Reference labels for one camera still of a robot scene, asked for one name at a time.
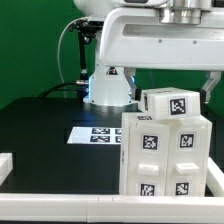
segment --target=black cable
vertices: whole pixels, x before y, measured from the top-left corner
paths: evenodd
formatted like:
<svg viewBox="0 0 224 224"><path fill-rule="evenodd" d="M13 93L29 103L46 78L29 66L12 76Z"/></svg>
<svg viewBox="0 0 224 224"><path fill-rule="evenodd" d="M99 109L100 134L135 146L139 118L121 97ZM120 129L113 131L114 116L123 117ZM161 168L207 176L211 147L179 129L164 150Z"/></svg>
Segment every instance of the black cable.
<svg viewBox="0 0 224 224"><path fill-rule="evenodd" d="M59 85L54 86L53 88L51 88L51 89L49 89L47 91L44 91L38 97L46 97L48 94L50 94L53 91L57 91L57 90L59 90L62 87L71 86L71 85L76 85L76 82L72 81L72 82L65 82L65 83L59 84Z"/></svg>

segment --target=qr-like code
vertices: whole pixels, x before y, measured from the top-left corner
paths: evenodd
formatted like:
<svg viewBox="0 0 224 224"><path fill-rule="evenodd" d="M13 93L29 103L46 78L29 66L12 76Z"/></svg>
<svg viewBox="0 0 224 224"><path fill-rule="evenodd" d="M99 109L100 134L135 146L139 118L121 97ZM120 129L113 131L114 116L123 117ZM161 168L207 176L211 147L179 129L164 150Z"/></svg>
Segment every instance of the qr-like code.
<svg viewBox="0 0 224 224"><path fill-rule="evenodd" d="M143 149L158 150L159 136L143 135Z"/></svg>
<svg viewBox="0 0 224 224"><path fill-rule="evenodd" d="M121 136L116 136L115 141L116 143L121 143Z"/></svg>
<svg viewBox="0 0 224 224"><path fill-rule="evenodd" d="M177 183L176 184L176 196L189 195L189 188L190 188L189 182Z"/></svg>
<svg viewBox="0 0 224 224"><path fill-rule="evenodd" d="M138 116L138 120L146 121L146 120L152 120L152 118L150 116Z"/></svg>
<svg viewBox="0 0 224 224"><path fill-rule="evenodd" d="M121 135L121 128L115 129L115 135Z"/></svg>
<svg viewBox="0 0 224 224"><path fill-rule="evenodd" d="M103 134L103 135L109 135L110 129L109 128L93 128L92 134Z"/></svg>
<svg viewBox="0 0 224 224"><path fill-rule="evenodd" d="M171 115L186 114L185 98L170 100L170 114Z"/></svg>
<svg viewBox="0 0 224 224"><path fill-rule="evenodd" d="M141 196L154 196L156 186L153 184L141 184L140 195Z"/></svg>
<svg viewBox="0 0 224 224"><path fill-rule="evenodd" d="M110 136L91 136L90 142L110 143Z"/></svg>
<svg viewBox="0 0 224 224"><path fill-rule="evenodd" d="M180 135L180 148L188 149L194 147L194 134L181 134Z"/></svg>

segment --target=metal bracket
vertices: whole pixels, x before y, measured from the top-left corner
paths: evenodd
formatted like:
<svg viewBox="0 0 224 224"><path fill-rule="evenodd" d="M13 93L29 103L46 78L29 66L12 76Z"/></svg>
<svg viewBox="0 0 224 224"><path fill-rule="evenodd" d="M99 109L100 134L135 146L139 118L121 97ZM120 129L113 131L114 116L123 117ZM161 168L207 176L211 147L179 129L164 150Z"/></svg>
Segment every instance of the metal bracket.
<svg viewBox="0 0 224 224"><path fill-rule="evenodd" d="M136 69L135 68L124 68L124 74L125 77L128 81L128 84L130 85L131 91L130 91L130 96L132 99L135 99L135 91L137 89L134 81L133 81L133 76L135 76Z"/></svg>
<svg viewBox="0 0 224 224"><path fill-rule="evenodd" d="M201 90L201 102L208 104L211 98L211 92L221 80L222 71L209 72L209 79L204 84Z"/></svg>

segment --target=stacked white blocks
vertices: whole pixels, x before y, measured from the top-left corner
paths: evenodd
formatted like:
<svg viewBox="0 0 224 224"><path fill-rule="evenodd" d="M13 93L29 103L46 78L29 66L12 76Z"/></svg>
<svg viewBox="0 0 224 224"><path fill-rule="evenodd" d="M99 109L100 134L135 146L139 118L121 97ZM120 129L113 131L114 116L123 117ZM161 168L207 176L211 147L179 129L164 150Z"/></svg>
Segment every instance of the stacked white blocks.
<svg viewBox="0 0 224 224"><path fill-rule="evenodd" d="M143 92L139 108L146 101L148 113L122 117L120 193L203 196L212 125L200 116L198 93L150 90Z"/></svg>

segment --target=white robot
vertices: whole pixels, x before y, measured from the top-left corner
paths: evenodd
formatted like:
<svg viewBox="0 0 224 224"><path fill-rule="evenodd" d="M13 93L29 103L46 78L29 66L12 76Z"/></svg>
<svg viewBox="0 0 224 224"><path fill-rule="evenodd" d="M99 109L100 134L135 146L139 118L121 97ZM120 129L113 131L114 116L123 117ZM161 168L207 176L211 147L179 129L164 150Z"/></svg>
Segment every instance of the white robot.
<svg viewBox="0 0 224 224"><path fill-rule="evenodd" d="M97 32L95 72L84 99L102 111L135 108L135 68L209 72L204 102L224 69L224 12L212 0L74 0Z"/></svg>
<svg viewBox="0 0 224 224"><path fill-rule="evenodd" d="M87 16L84 25L104 23L97 32L87 104L102 111L133 108L135 68L209 71L203 87L204 101L209 101L224 70L224 10L213 9L211 0L74 2ZM12 169L11 160L0 155L0 183ZM208 171L215 197L0 194L0 220L223 223L224 175L211 160Z"/></svg>

